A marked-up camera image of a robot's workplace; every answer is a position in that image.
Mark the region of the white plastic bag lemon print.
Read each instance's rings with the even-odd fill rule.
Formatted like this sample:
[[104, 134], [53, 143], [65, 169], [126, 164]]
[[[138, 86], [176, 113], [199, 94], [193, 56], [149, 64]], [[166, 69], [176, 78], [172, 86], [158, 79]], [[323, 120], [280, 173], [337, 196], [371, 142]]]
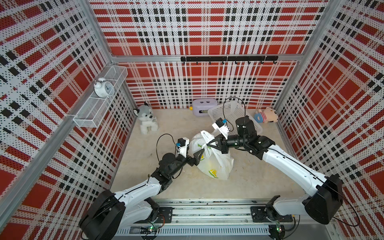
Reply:
[[228, 154], [222, 154], [221, 151], [207, 146], [214, 135], [207, 131], [201, 131], [192, 138], [189, 145], [190, 154], [204, 150], [198, 168], [201, 172], [210, 178], [217, 180], [227, 180], [234, 166], [234, 158]]

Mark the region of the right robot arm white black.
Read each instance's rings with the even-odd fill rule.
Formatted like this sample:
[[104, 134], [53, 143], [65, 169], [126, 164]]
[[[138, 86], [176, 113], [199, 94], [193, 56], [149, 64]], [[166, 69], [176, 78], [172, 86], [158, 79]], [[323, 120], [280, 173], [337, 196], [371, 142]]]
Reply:
[[236, 126], [237, 134], [230, 135], [227, 121], [219, 118], [213, 128], [220, 134], [210, 138], [207, 146], [223, 154], [230, 148], [244, 148], [280, 170], [305, 191], [298, 199], [274, 196], [266, 205], [267, 218], [280, 221], [287, 215], [306, 215], [327, 225], [343, 204], [342, 181], [335, 175], [327, 177], [285, 153], [274, 141], [259, 135], [249, 117], [237, 119]]

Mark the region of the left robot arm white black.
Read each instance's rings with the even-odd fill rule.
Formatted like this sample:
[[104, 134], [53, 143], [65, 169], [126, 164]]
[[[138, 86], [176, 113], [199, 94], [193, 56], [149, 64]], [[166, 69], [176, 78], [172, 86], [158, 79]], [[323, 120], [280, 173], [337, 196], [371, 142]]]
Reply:
[[101, 192], [79, 222], [81, 238], [111, 240], [124, 227], [139, 221], [153, 222], [159, 214], [159, 205], [152, 197], [165, 191], [185, 165], [199, 165], [203, 153], [204, 150], [193, 156], [167, 153], [159, 167], [142, 183], [120, 192]]

